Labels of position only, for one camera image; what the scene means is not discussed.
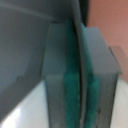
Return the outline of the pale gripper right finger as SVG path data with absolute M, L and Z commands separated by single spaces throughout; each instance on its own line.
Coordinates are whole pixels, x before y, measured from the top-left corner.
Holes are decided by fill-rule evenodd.
M 110 128 L 121 69 L 98 28 L 83 28 L 88 66 L 84 128 Z

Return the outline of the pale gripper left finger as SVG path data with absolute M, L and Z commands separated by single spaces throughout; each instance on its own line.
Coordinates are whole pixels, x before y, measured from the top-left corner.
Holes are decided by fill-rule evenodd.
M 52 23 L 46 42 L 42 76 L 46 81 L 50 128 L 78 128 L 80 79 L 73 23 Z

